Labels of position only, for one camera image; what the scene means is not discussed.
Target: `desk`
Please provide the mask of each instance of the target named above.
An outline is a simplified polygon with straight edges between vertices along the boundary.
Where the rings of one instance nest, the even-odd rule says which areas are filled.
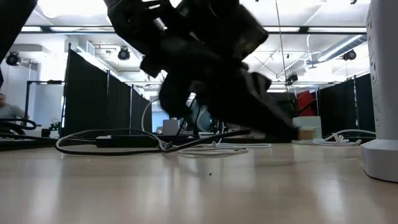
[[[288,144],[206,159],[0,152],[0,223],[397,223],[398,184],[360,158]]]

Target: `black cable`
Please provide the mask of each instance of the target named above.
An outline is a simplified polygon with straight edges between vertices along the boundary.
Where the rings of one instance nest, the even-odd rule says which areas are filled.
[[[32,127],[11,123],[11,122],[16,122],[16,121],[30,123],[32,125]],[[37,128],[37,124],[34,121],[31,121],[29,119],[1,118],[0,119],[0,127],[6,127],[6,128],[11,128],[11,129],[16,128],[16,129],[24,129],[24,130],[35,130]]]
[[[81,134],[87,134],[87,133],[95,133],[95,132],[105,132],[105,131],[137,131],[139,133],[144,133],[148,136],[150,136],[153,139],[158,140],[159,144],[163,144],[163,142],[154,134],[148,133],[146,131],[141,131],[141,130],[134,130],[134,129],[129,129],[129,128],[123,128],[123,129],[99,129],[99,130],[87,130],[87,131],[81,131],[79,133],[75,134],[70,134],[68,136],[60,138],[57,143],[55,144],[55,148],[57,151],[64,153],[64,154],[69,154],[69,155],[78,155],[78,156],[131,156],[131,155],[137,155],[137,154],[149,154],[149,153],[160,153],[164,152],[161,149],[153,149],[153,150],[143,150],[143,151],[128,151],[128,152],[85,152],[85,151],[69,151],[66,149],[62,149],[61,147],[63,146],[63,142],[67,141],[69,138],[72,138],[77,135]]]
[[[29,139],[29,140],[40,140],[40,141],[58,141],[58,139],[37,137],[37,136],[24,136],[19,134],[0,134],[0,138],[13,138],[13,139]],[[84,140],[84,139],[69,139],[68,141],[82,142],[82,143],[94,143],[95,141]]]
[[[198,113],[197,113],[197,118],[195,119],[195,126],[198,127],[198,120],[199,120],[199,114],[200,114],[201,107],[199,107]]]
[[[188,147],[193,147],[205,142],[209,142],[209,141],[213,141],[215,139],[219,139],[219,138],[227,138],[227,137],[232,137],[232,136],[239,136],[239,135],[244,135],[244,134],[249,134],[250,130],[242,130],[242,131],[235,131],[235,132],[231,132],[231,133],[224,133],[224,134],[217,134],[208,138],[204,138],[204,139],[198,139],[186,144],[183,144],[181,146],[176,146],[176,147],[172,147],[166,151],[163,151],[162,149],[152,149],[152,150],[143,150],[143,151],[128,151],[128,152],[85,152],[85,151],[69,151],[66,149],[62,149],[61,146],[62,143],[64,141],[67,141],[69,138],[72,138],[76,135],[80,135],[80,134],[86,134],[86,133],[93,133],[93,132],[104,132],[104,131],[125,131],[125,130],[130,130],[130,129],[102,129],[102,130],[88,130],[88,131],[82,131],[79,133],[75,133],[75,134],[71,134],[69,136],[65,136],[61,139],[59,139],[55,145],[55,148],[57,149],[57,151],[64,153],[64,154],[69,154],[69,155],[79,155],[79,156],[131,156],[131,155],[137,155],[137,154],[150,154],[150,153],[170,153],[170,152],[176,152],[179,151],[181,149],[186,149]],[[165,144],[164,142],[162,142],[157,136],[155,136],[152,133],[148,133],[145,131],[141,131],[141,130],[131,130],[131,131],[137,131],[137,132],[141,132],[144,133],[156,140],[158,140],[159,144]]]

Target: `white cylindrical device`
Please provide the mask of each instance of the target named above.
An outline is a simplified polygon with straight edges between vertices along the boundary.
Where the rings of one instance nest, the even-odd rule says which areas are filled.
[[[398,182],[397,0],[372,0],[366,21],[377,139],[362,147],[363,169]]]

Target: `cable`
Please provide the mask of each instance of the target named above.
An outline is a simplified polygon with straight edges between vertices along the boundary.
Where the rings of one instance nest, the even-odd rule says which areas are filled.
[[[11,122],[16,122],[16,121],[22,121],[24,123],[30,123],[32,127],[20,125],[20,124],[14,124]],[[29,119],[20,119],[20,118],[1,118],[0,119],[0,127],[6,127],[6,128],[17,128],[17,129],[24,129],[24,130],[35,130],[37,128],[37,124],[34,121],[31,121]]]
[[[224,134],[224,122],[221,122],[221,125],[222,125],[222,127],[221,127],[221,134]],[[217,144],[220,144],[221,143],[221,141],[223,140],[223,138],[220,138],[220,140],[218,140],[218,142],[217,142]]]
[[[278,1],[277,0],[275,0],[275,5],[276,5],[276,14],[277,14],[277,17],[278,17],[280,48],[282,50],[282,62],[283,62],[283,65],[284,65],[285,82],[287,82],[287,72],[286,72],[286,64],[285,64],[284,44],[283,44],[283,41],[282,41],[282,28],[280,27],[279,7],[278,7]],[[287,100],[290,102],[289,88],[287,87],[287,83],[285,83],[285,87],[286,87]],[[295,111],[292,103],[290,102],[289,104],[290,104],[290,107],[292,108],[292,110]]]
[[[146,112],[147,112],[149,106],[152,105],[153,103],[155,103],[156,101],[159,101],[159,100],[152,100],[152,101],[150,101],[150,102],[147,104],[147,106],[145,107],[144,112],[142,113],[142,116],[141,116],[141,130],[142,130],[142,131],[145,131],[145,128],[144,128],[144,118],[145,118],[145,114],[146,114]]]
[[[240,131],[233,131],[233,132],[230,132],[230,133],[216,134],[216,135],[213,135],[213,136],[210,136],[210,137],[207,137],[207,138],[197,139],[197,140],[194,140],[192,142],[188,142],[188,143],[183,144],[181,146],[171,147],[169,149],[166,149],[165,152],[166,153],[177,152],[179,150],[187,149],[187,148],[193,147],[193,146],[198,146],[198,145],[200,145],[200,144],[202,144],[204,142],[214,141],[214,140],[219,139],[219,138],[228,138],[228,137],[234,137],[234,136],[241,136],[241,135],[245,135],[245,134],[249,134],[249,133],[250,133],[250,130],[240,130]]]
[[[13,138],[13,139],[28,139],[28,140],[41,140],[41,141],[56,141],[54,138],[45,138],[45,137],[37,137],[37,136],[24,136],[20,134],[0,134],[0,138]],[[83,143],[93,143],[95,141],[84,140],[84,139],[69,139],[69,141],[73,142],[83,142]]]
[[[316,140],[310,140],[310,141],[292,141],[292,144],[312,144],[316,146],[358,146],[362,143],[361,140],[358,140],[356,142],[349,142],[348,139],[344,139],[342,135],[343,133],[348,133],[348,132],[357,132],[357,133],[366,133],[366,134],[374,134],[376,135],[375,132],[372,131],[365,131],[365,130],[360,130],[360,129],[347,129],[347,130],[342,130],[338,131],[337,133],[333,133],[331,136],[322,139],[321,141],[316,141]],[[335,139],[335,142],[328,142],[332,138]]]
[[[144,150],[144,151],[129,151],[129,152],[83,152],[83,151],[69,151],[69,150],[61,148],[65,141],[68,141],[70,138],[72,138],[74,136],[77,136],[79,134],[104,132],[104,131],[137,131],[137,132],[140,132],[140,133],[144,133],[144,134],[152,137],[153,139],[156,139],[158,141],[158,143],[159,143],[160,149]],[[128,128],[123,128],[123,129],[97,129],[97,130],[80,131],[78,133],[70,134],[68,136],[60,138],[57,141],[57,143],[55,144],[55,148],[59,152],[62,152],[64,154],[69,154],[69,155],[80,155],[80,156],[130,156],[130,155],[136,155],[136,154],[148,154],[148,153],[164,152],[164,147],[165,147],[164,146],[164,142],[162,142],[154,134],[148,133],[146,131],[130,130]]]
[[[196,121],[196,124],[197,124],[199,130],[203,131],[203,132],[206,132],[206,130],[202,126],[200,126],[198,122],[199,122],[200,118],[205,114],[205,112],[206,112],[206,109],[202,110],[200,112],[199,116],[197,117],[197,121]]]
[[[183,157],[223,157],[244,154],[249,149],[268,149],[270,144],[228,144],[215,143],[199,145],[196,148],[182,149],[178,153]]]
[[[198,113],[197,113],[197,117],[195,119],[195,126],[193,127],[193,134],[195,134],[196,131],[198,131],[199,127],[198,127],[198,121],[199,121],[199,114],[200,114],[200,110],[201,110],[201,106],[199,106],[198,109]]]
[[[209,142],[214,139],[227,138],[227,137],[239,136],[239,135],[244,135],[244,134],[250,133],[250,130],[242,130],[242,131],[236,131],[236,132],[232,132],[232,133],[217,134],[217,135],[214,135],[214,136],[211,136],[208,138],[198,139],[198,140],[183,144],[181,146],[172,146],[172,147],[168,147],[166,149],[165,147],[167,146],[167,144],[164,143],[163,141],[161,141],[156,135],[154,135],[152,133],[145,132],[145,131],[132,130],[132,131],[144,133],[144,134],[156,139],[159,143],[160,149],[144,150],[144,151],[129,151],[129,152],[83,152],[83,151],[69,151],[69,150],[61,148],[65,141],[69,141],[70,138],[80,135],[80,134],[93,133],[93,132],[104,132],[104,131],[126,131],[126,130],[130,130],[130,129],[99,129],[99,130],[81,131],[79,133],[70,134],[63,138],[60,138],[57,141],[57,143],[55,144],[55,148],[57,149],[57,151],[64,153],[64,154],[80,155],[80,156],[130,156],[130,155],[136,155],[136,154],[148,154],[148,153],[160,153],[160,152],[170,153],[170,152],[177,152],[182,149],[187,149],[189,147],[197,146],[197,145],[200,145],[201,143]]]

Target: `fluorescent light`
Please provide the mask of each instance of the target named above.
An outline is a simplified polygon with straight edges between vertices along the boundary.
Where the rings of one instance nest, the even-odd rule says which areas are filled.
[[[51,27],[54,32],[114,32],[113,27]]]
[[[86,51],[85,50],[83,50],[81,47],[79,47],[79,46],[77,46],[77,49],[80,51],[80,52],[82,52],[82,53],[86,53]]]
[[[299,27],[264,27],[268,32],[279,32],[279,28],[281,32],[298,32],[300,30]]]
[[[326,55],[318,58],[318,61],[319,62],[324,62],[328,57],[332,56],[334,53],[336,53],[337,51],[341,50],[343,47],[346,47],[348,44],[354,42],[355,40],[358,40],[360,37],[362,37],[362,35],[356,35],[355,37],[351,38],[350,40],[347,40],[345,43],[343,43],[340,46],[336,47],[331,52],[329,52]]]
[[[284,89],[284,90],[279,90],[279,89],[269,89],[268,91],[267,91],[268,93],[285,93],[286,92],[286,89]]]
[[[21,32],[42,32],[40,27],[23,27]]]
[[[364,32],[366,33],[365,27],[310,27],[308,32]]]

